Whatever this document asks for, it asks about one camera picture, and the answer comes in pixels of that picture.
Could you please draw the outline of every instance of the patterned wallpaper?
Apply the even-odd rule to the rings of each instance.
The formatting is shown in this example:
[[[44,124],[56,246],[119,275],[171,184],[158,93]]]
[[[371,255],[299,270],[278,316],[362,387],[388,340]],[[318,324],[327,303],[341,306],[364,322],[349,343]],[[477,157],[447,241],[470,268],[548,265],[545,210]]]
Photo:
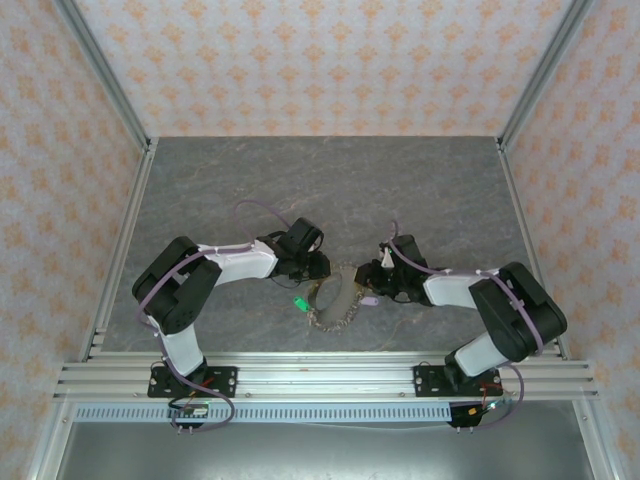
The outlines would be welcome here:
[[[80,0],[152,136],[497,135],[570,0]]]
[[[0,478],[26,476],[139,152],[51,0],[0,3]]]
[[[572,353],[595,360],[640,478],[640,3],[596,3],[509,158]]]

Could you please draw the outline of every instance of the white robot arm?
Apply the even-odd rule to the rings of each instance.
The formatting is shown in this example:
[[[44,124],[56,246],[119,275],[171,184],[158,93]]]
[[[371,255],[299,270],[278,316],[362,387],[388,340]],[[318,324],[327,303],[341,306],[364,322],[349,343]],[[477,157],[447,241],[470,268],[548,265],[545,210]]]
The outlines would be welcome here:
[[[381,260],[358,269],[356,282],[379,295],[403,294],[425,306],[477,309],[487,329],[445,358],[442,377],[454,390],[507,362],[519,362],[564,333],[567,321],[542,286],[517,262],[489,271],[428,268],[411,235],[380,245]]]
[[[287,232],[244,245],[211,247],[196,245],[187,237],[173,240],[136,280],[133,295],[144,305],[149,324],[160,335],[177,373],[196,384],[204,380],[207,363],[193,323],[214,287],[244,278],[327,277],[329,260],[315,246],[322,238],[315,225],[299,218]],[[179,264],[184,266],[176,270]],[[175,275],[167,277],[172,270]]]

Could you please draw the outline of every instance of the black mounting plate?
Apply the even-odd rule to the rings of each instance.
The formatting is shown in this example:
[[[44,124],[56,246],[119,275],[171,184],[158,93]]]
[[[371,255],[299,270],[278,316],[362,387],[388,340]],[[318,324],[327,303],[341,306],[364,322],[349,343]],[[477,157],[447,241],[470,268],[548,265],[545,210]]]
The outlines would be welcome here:
[[[483,384],[487,388],[488,397],[502,396],[502,389],[493,386],[501,385],[498,370],[487,370],[468,383],[458,386],[458,391],[453,389],[451,383],[444,375],[444,365],[417,365],[413,367],[413,386],[416,397],[478,397],[484,396]]]
[[[207,384],[207,388],[233,398],[236,395],[238,384],[237,367],[207,367],[205,379],[212,378],[213,381]],[[182,398],[188,397],[192,389],[180,383],[165,365],[158,365],[151,369],[149,379],[149,398]],[[213,395],[198,392],[197,397],[212,397]]]

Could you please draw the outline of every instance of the purple cable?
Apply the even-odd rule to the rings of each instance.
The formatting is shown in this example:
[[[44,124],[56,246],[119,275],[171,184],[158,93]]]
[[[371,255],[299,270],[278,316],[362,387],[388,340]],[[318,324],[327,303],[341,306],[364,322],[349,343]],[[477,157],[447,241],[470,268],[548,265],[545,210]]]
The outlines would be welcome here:
[[[224,395],[224,394],[222,394],[220,392],[216,392],[215,390],[211,390],[210,388],[206,388],[206,387],[203,387],[201,385],[198,385],[197,383],[193,383],[190,380],[187,380],[183,375],[181,375],[180,372],[178,372],[178,370],[176,369],[176,367],[173,364],[173,362],[171,362],[171,359],[169,358],[167,350],[164,347],[164,343],[162,343],[162,338],[160,337],[160,332],[158,331],[158,329],[156,327],[154,327],[150,323],[145,322],[142,319],[142,314],[144,312],[145,307],[149,304],[149,302],[151,301],[153,296],[156,293],[158,293],[158,291],[164,286],[164,284],[166,284],[169,281],[169,279],[171,279],[173,277],[173,275],[175,275],[178,272],[178,270],[182,269],[185,265],[188,265],[189,263],[197,260],[198,258],[204,257],[205,255],[216,254],[216,253],[223,253],[223,254],[243,253],[243,252],[248,252],[249,250],[251,250],[251,244],[248,244],[246,247],[240,247],[240,248],[226,248],[226,249],[225,248],[209,248],[209,249],[201,250],[201,251],[199,251],[197,253],[194,253],[193,255],[191,255],[191,256],[185,258],[184,260],[182,260],[181,262],[177,263],[171,270],[169,270],[167,273],[165,273],[164,276],[160,279],[160,281],[158,281],[158,283],[156,283],[156,285],[151,289],[151,291],[147,294],[147,296],[144,297],[144,299],[140,302],[140,305],[138,305],[138,309],[136,310],[136,319],[138,321],[140,321],[145,327],[150,328],[151,330],[153,330],[154,335],[156,335],[158,337],[158,342],[160,344],[160,351],[162,352],[162,359],[165,361],[165,363],[169,367],[169,370],[171,370],[171,373],[173,374],[173,376],[175,378],[177,378],[178,381],[180,381],[181,383],[183,383],[185,385],[188,385],[191,388],[194,388],[194,389],[199,390],[199,391],[204,392],[204,393],[208,393],[209,395],[213,395],[214,397],[217,397],[217,398],[220,398],[220,399],[224,400],[225,402],[227,402],[227,404],[231,408],[231,411],[229,412],[229,416],[227,418],[225,418],[223,421],[218,422],[218,423],[214,423],[212,425],[202,426],[202,427],[200,427],[200,428],[198,428],[196,430],[191,429],[190,430],[191,432],[206,432],[206,431],[209,431],[209,430],[214,430],[216,428],[224,427],[235,416],[236,407],[233,405],[233,402],[226,395]],[[184,407],[182,407],[181,409],[177,410],[171,417],[171,425],[174,428],[177,428],[178,430],[180,429],[180,427],[176,423],[176,417],[177,417],[178,413],[180,413],[183,410],[184,410]]]
[[[136,310],[136,314],[135,314],[135,318],[136,320],[138,320],[142,325],[144,325],[146,328],[149,328],[150,330],[153,331],[154,335],[158,337],[158,342],[160,344],[160,351],[162,352],[162,357],[163,360],[165,361],[165,363],[167,364],[167,366],[169,367],[169,370],[171,370],[171,373],[173,374],[173,376],[175,378],[178,379],[178,381],[180,381],[181,383],[195,389],[198,390],[200,392],[203,393],[207,393],[209,395],[212,395],[214,397],[220,398],[222,400],[224,400],[225,402],[227,402],[227,404],[229,405],[229,408],[231,409],[231,411],[229,412],[229,415],[226,419],[224,419],[221,422],[218,423],[214,423],[211,425],[207,425],[207,426],[202,426],[196,430],[193,429],[189,429],[191,433],[193,432],[206,432],[209,430],[214,430],[216,428],[220,428],[220,427],[224,427],[225,425],[227,425],[235,416],[236,414],[236,407],[233,405],[233,402],[229,399],[229,397],[227,397],[226,395],[220,393],[220,392],[216,392],[215,390],[211,390],[210,388],[206,388],[203,387],[202,385],[198,385],[197,383],[193,383],[190,380],[187,380],[182,374],[180,374],[180,372],[178,372],[178,370],[176,369],[175,365],[173,364],[173,362],[171,362],[171,359],[169,358],[169,354],[164,346],[164,343],[162,342],[162,338],[160,337],[160,332],[159,330],[151,325],[150,323],[146,322],[143,317],[142,314],[144,313],[144,309],[146,308],[146,306],[149,304],[149,302],[151,301],[151,299],[154,297],[154,295],[156,295],[158,293],[158,291],[176,274],[178,273],[179,270],[181,270],[184,266],[188,265],[189,263],[197,260],[198,258],[204,257],[205,255],[210,255],[210,254],[233,254],[233,253],[244,253],[244,252],[248,252],[251,250],[252,248],[252,244],[253,244],[253,239],[254,237],[249,233],[249,231],[242,225],[242,222],[240,222],[240,220],[237,217],[237,209],[240,205],[242,205],[243,203],[253,203],[255,205],[259,205],[263,208],[265,208],[266,210],[268,210],[269,212],[271,212],[273,215],[275,215],[276,217],[278,217],[278,219],[284,224],[286,225],[287,228],[289,228],[291,225],[289,225],[289,223],[285,220],[285,218],[280,215],[280,212],[278,212],[276,209],[274,209],[273,207],[271,207],[270,205],[267,205],[266,203],[263,203],[259,200],[253,200],[253,199],[247,199],[247,200],[240,200],[238,203],[235,204],[235,206],[233,207],[233,216],[234,219],[238,225],[238,227],[245,233],[245,235],[247,235],[248,239],[249,239],[249,243],[244,246],[244,247],[238,247],[238,248],[209,248],[206,250],[201,250],[197,253],[194,253],[193,255],[185,258],[184,260],[178,262],[175,266],[173,266],[173,268],[171,268],[171,270],[169,270],[167,273],[164,274],[164,276],[162,278],[160,278],[160,280],[158,281],[158,283],[156,283],[154,285],[154,287],[149,291],[149,293],[144,297],[144,299],[140,302],[140,305],[138,305],[138,308]],[[176,412],[174,412],[174,414],[171,417],[171,425],[178,429],[178,432],[180,432],[180,426],[177,424],[176,422],[176,417],[178,416],[178,414],[182,411],[184,411],[185,406],[183,406],[182,408],[180,408],[179,410],[176,410]]]
[[[264,208],[265,210],[269,211],[274,216],[278,217],[278,220],[280,220],[287,228],[291,227],[289,222],[287,222],[287,220],[282,215],[280,215],[280,212],[278,212],[271,205],[269,205],[267,203],[264,203],[264,202],[261,202],[260,200],[255,200],[253,198],[247,198],[245,200],[240,200],[239,202],[237,202],[233,206],[233,219],[236,221],[236,225],[238,225],[238,228],[240,230],[242,230],[243,233],[247,236],[247,238],[249,239],[249,242],[253,242],[253,239],[255,237],[253,235],[251,235],[251,232],[249,232],[249,230],[247,230],[246,227],[244,225],[242,225],[242,222],[238,219],[238,207],[240,205],[242,205],[242,204],[245,204],[245,203],[252,203],[254,205],[258,205],[258,206]]]
[[[394,220],[392,223],[393,223],[394,230],[393,230],[392,237],[389,239],[389,246],[391,247],[391,250],[393,250],[393,253],[395,253],[407,265],[410,265],[416,270],[420,270],[421,272],[428,273],[429,275],[441,275],[441,276],[455,275],[455,274],[468,275],[470,273],[469,271],[463,271],[463,270],[459,270],[459,271],[449,270],[448,272],[443,270],[435,270],[433,268],[423,267],[422,265],[418,265],[417,263],[411,261],[410,259],[405,257],[400,252],[398,247],[396,247],[396,244],[393,243],[393,239],[398,234],[398,222]],[[492,274],[491,272],[483,272],[483,271],[477,270],[477,271],[473,271],[472,274],[479,275],[479,276],[486,277],[493,280],[496,283],[496,285],[498,285],[498,287],[500,287],[500,289],[507,295],[507,297],[509,297],[509,300],[511,300],[511,304],[522,316],[524,323],[526,323],[527,328],[531,331],[531,334],[533,335],[533,338],[536,342],[536,347],[538,349],[538,351],[536,352],[536,355],[540,355],[542,353],[542,349],[544,348],[544,343],[542,342],[542,337],[540,336],[540,332],[538,332],[538,329],[533,323],[533,320],[531,320],[531,317],[529,316],[527,311],[524,309],[524,307],[520,304],[520,300],[518,300],[518,297],[516,297],[513,294],[509,286],[506,283],[504,283],[502,279],[500,279],[500,277]]]

